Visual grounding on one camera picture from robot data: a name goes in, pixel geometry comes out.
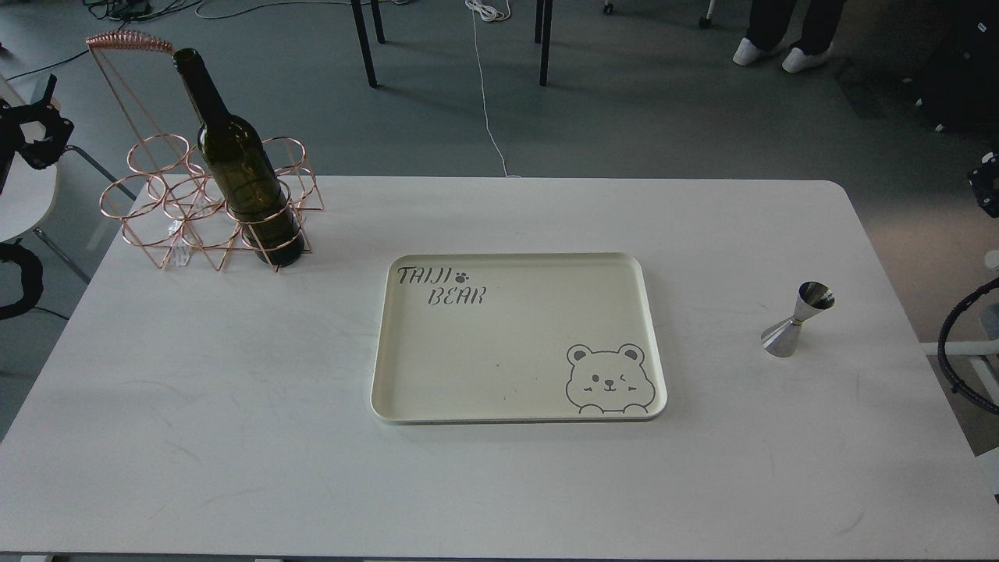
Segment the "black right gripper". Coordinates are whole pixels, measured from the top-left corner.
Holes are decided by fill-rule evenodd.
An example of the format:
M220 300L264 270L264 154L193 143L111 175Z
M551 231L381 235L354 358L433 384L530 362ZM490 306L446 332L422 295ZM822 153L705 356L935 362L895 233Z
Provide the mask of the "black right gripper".
M997 152L982 157L979 167L968 172L968 182L976 203L990 217L998 218Z

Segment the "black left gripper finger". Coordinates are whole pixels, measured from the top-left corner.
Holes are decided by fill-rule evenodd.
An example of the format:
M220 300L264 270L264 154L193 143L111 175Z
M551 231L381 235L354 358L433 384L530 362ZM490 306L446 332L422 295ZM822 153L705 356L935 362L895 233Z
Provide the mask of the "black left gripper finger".
M1 109L2 168L20 155L29 167L42 170L57 163L69 143L74 125L56 108L53 94L57 77L47 75L37 83L32 102L14 105L3 97Z

